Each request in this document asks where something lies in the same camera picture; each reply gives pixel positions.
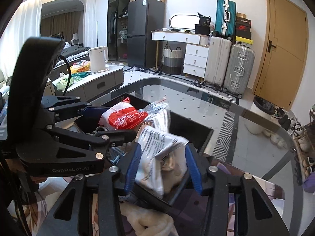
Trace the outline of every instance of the door handle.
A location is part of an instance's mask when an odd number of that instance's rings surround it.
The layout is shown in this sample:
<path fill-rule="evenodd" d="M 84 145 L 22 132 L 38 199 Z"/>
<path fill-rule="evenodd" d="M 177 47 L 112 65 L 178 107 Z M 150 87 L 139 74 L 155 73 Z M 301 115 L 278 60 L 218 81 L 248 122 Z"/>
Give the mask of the door handle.
<path fill-rule="evenodd" d="M 271 51 L 271 47 L 276 48 L 276 46 L 272 44 L 272 41 L 271 41 L 271 40 L 269 40 L 268 50 L 267 50 L 268 52 L 270 52 L 270 51 Z"/>

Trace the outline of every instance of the white drawer unit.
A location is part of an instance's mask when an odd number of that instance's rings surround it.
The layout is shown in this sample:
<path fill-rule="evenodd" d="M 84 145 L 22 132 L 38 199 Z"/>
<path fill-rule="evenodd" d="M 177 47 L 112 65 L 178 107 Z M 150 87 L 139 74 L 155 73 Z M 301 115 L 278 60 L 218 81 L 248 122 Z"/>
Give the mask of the white drawer unit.
<path fill-rule="evenodd" d="M 186 45 L 186 54 L 191 54 L 195 56 L 201 56 L 201 57 L 208 57 L 209 48 L 208 47 L 202 47 L 199 45 L 192 45 L 187 44 Z"/>
<path fill-rule="evenodd" d="M 190 64 L 193 66 L 197 66 L 197 67 L 201 67 L 201 68 L 206 68 L 207 58 L 186 53 L 184 63 Z"/>
<path fill-rule="evenodd" d="M 152 32 L 152 40 L 207 45 L 209 36 L 181 32 Z"/>
<path fill-rule="evenodd" d="M 195 75 L 198 77 L 204 77 L 204 68 L 198 67 L 198 66 L 193 66 L 189 64 L 184 64 L 184 73 L 190 74 L 190 75 Z"/>

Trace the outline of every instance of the laundry basket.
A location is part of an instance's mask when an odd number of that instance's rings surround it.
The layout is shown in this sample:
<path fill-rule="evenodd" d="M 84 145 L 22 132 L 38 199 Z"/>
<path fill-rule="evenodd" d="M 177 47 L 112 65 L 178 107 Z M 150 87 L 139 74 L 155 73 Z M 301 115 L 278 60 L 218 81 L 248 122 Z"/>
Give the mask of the laundry basket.
<path fill-rule="evenodd" d="M 166 45 L 163 49 L 163 72 L 169 75 L 180 75 L 182 72 L 183 51 L 180 47 L 172 50 Z"/>

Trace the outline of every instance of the yellow box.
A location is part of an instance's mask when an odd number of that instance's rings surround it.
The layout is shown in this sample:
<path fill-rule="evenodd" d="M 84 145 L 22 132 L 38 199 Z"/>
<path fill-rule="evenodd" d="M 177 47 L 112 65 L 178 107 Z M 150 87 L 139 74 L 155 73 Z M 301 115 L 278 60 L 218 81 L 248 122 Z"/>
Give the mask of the yellow box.
<path fill-rule="evenodd" d="M 253 40 L 246 39 L 246 38 L 239 37 L 239 36 L 236 36 L 235 40 L 238 41 L 238 42 L 245 42 L 245 43 L 248 43 L 248 44 L 253 44 L 254 43 Z"/>

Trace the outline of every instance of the wooden door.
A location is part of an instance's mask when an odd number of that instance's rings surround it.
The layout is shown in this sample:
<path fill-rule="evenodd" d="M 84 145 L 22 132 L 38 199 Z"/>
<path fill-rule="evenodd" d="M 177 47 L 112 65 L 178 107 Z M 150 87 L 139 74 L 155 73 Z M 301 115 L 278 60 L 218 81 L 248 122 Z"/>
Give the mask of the wooden door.
<path fill-rule="evenodd" d="M 306 13 L 288 0 L 269 2 L 269 34 L 254 94 L 289 109 L 303 76 L 308 49 Z"/>

